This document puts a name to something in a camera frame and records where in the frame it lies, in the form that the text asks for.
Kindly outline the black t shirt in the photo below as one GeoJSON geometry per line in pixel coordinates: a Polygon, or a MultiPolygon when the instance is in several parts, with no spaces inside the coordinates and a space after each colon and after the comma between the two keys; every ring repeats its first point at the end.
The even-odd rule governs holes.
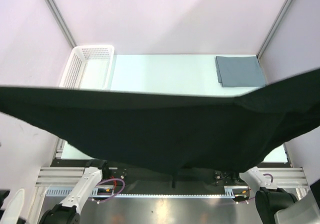
{"type": "Polygon", "coordinates": [[[243,173],[320,125],[320,71],[235,97],[2,86],[0,111],[96,159],[243,173]]]}

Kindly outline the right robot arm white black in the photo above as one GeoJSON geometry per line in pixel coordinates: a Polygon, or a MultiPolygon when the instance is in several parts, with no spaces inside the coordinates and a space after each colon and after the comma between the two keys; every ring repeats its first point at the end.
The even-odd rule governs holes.
{"type": "Polygon", "coordinates": [[[320,181],[310,186],[305,197],[298,200],[292,193],[278,187],[253,167],[239,177],[255,193],[255,206],[264,224],[318,224],[320,222],[320,181]]]}

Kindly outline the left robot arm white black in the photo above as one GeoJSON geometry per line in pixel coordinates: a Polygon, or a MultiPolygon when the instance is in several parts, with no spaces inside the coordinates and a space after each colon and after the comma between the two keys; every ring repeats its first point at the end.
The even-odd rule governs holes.
{"type": "MultiPolygon", "coordinates": [[[[109,175],[109,166],[106,160],[92,159],[87,162],[82,177],[66,196],[54,208],[45,212],[40,224],[78,224],[80,214],[93,189],[103,177],[109,175]]],[[[25,190],[19,189],[5,209],[0,210],[2,224],[25,224],[27,221],[20,214],[25,203],[25,190]]]]}

